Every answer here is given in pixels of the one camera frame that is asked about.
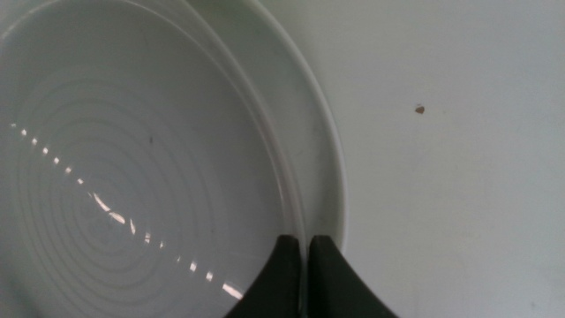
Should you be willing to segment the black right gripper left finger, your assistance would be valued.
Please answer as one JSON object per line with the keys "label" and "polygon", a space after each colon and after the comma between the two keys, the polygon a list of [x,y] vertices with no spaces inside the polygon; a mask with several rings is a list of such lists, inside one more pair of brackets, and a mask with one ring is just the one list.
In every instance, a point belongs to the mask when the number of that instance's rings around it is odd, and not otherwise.
{"label": "black right gripper left finger", "polygon": [[298,240],[279,236],[265,266],[225,318],[299,317],[301,265]]}

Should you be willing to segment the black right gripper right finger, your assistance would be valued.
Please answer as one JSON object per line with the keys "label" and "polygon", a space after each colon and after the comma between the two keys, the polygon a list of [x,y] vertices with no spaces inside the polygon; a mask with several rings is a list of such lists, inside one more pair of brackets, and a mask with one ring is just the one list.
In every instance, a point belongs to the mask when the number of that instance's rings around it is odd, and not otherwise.
{"label": "black right gripper right finger", "polygon": [[329,236],[311,240],[308,255],[309,317],[397,318],[363,282]]}

